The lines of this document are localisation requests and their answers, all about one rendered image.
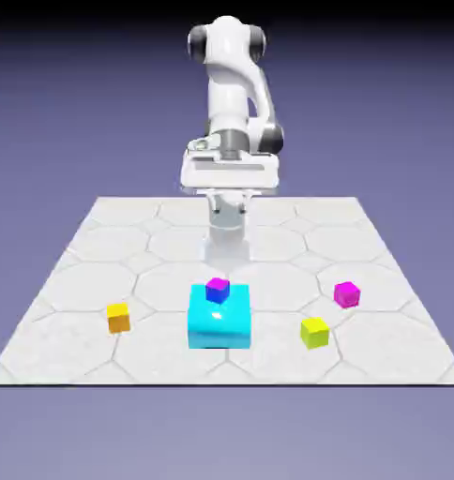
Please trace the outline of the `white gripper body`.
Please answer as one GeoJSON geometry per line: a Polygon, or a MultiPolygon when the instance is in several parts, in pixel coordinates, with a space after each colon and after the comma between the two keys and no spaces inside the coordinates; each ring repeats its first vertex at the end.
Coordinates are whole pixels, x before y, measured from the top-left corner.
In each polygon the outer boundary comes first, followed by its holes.
{"type": "Polygon", "coordinates": [[[248,190],[270,192],[279,186],[280,160],[271,154],[240,152],[222,159],[219,150],[190,151],[183,156],[180,184],[186,191],[248,190]]]}

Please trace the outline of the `small blue cube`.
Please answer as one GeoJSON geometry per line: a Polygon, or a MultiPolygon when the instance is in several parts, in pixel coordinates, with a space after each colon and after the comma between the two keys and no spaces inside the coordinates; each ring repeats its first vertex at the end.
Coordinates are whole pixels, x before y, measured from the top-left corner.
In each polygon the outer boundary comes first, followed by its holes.
{"type": "Polygon", "coordinates": [[[223,277],[212,277],[205,284],[205,298],[209,302],[222,304],[230,295],[230,281],[223,277]]]}

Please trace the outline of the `small magenta cube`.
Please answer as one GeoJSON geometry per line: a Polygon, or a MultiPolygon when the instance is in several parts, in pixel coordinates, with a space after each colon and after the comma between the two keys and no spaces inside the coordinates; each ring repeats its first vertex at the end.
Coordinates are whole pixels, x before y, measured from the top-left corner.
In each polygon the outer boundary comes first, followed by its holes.
{"type": "Polygon", "coordinates": [[[334,301],[342,308],[353,308],[359,304],[361,291],[352,281],[336,284],[334,301]]]}

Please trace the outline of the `small yellow-green cube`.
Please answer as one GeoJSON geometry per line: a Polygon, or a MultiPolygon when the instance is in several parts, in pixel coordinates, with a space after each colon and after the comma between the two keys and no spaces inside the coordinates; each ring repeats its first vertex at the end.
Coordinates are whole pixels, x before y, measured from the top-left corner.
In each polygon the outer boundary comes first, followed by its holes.
{"type": "Polygon", "coordinates": [[[300,337],[309,350],[326,346],[329,332],[329,326],[320,317],[304,319],[300,324],[300,337]]]}

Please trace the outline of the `small orange cube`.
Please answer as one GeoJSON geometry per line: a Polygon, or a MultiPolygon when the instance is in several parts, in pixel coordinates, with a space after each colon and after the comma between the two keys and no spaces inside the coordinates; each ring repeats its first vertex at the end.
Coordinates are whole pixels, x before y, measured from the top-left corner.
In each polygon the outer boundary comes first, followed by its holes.
{"type": "Polygon", "coordinates": [[[130,330],[129,307],[126,302],[107,306],[108,327],[111,334],[130,330]]]}

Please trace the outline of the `large cyan box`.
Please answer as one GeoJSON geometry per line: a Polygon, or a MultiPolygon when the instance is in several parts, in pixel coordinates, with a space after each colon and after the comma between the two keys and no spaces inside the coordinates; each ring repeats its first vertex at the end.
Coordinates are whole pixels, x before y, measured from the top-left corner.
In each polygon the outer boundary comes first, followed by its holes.
{"type": "Polygon", "coordinates": [[[205,285],[194,284],[187,314],[191,349],[248,349],[251,344],[250,287],[231,284],[221,304],[206,299],[205,285]]]}

